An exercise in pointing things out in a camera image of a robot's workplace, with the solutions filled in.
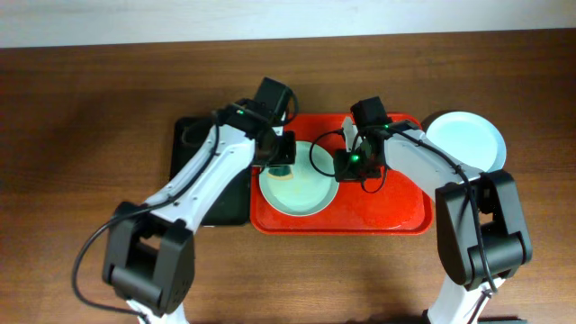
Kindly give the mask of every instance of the black tray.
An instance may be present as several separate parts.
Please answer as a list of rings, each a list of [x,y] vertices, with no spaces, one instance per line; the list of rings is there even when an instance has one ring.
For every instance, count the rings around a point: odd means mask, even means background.
[[[212,126],[210,119],[183,117],[174,128],[170,179],[178,174],[203,144]],[[183,132],[190,128],[184,141]],[[202,220],[203,226],[244,225],[250,220],[251,167],[240,172],[216,199]]]

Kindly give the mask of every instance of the white arm segment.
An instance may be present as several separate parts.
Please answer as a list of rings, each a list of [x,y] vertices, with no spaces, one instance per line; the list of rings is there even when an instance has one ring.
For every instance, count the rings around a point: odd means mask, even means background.
[[[185,221],[186,227],[195,234],[204,215],[220,196],[222,190],[254,160],[256,144],[253,139],[249,139],[245,135],[244,131],[229,125],[220,126],[218,151],[206,170],[175,203],[151,213],[170,222],[179,219]],[[215,129],[212,127],[208,139],[192,159],[172,181],[159,192],[150,196],[146,203],[162,203],[169,196],[174,196],[185,187],[210,156],[214,147],[215,136]]]
[[[504,279],[494,278],[496,287],[504,284]],[[473,291],[454,283],[446,276],[440,295],[428,310],[428,320],[431,324],[467,324],[478,323],[480,313],[488,303],[489,298],[483,297],[484,292],[490,289],[488,283],[483,283]]]
[[[406,130],[404,133],[443,151],[434,145],[422,130]],[[437,188],[447,183],[460,184],[463,181],[446,161],[436,153],[419,147],[401,135],[394,134],[390,139],[384,141],[384,153],[388,167],[407,176],[408,179],[427,194],[432,201],[436,199],[435,190]],[[482,170],[467,166],[448,153],[445,154],[462,168],[470,181],[480,177]]]

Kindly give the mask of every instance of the plate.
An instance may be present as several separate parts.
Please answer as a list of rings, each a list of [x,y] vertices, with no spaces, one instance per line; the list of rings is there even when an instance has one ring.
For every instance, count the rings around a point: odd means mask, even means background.
[[[311,216],[330,205],[338,192],[338,182],[333,177],[321,175],[312,167],[310,147],[308,141],[296,142],[296,160],[290,166],[292,178],[272,178],[268,169],[259,176],[260,190],[266,201],[286,215]],[[332,156],[324,148],[316,145],[312,158],[320,170],[334,173]]]
[[[506,143],[502,135],[491,122],[477,114],[449,112],[441,115],[432,121],[426,136],[471,167],[485,172],[504,167]]]

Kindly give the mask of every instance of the wooden surface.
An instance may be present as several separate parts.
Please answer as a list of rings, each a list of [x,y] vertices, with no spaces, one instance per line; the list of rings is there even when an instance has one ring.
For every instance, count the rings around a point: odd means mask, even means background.
[[[3,323],[135,323],[75,300],[86,237],[121,200],[168,177],[174,122],[284,81],[305,112],[372,95],[424,119],[479,113],[502,132],[534,259],[484,316],[576,322],[576,31],[167,43],[0,51]],[[100,279],[104,241],[81,288],[122,306]],[[202,229],[192,322],[343,323],[419,315],[444,271],[436,229],[418,237],[272,237]]]

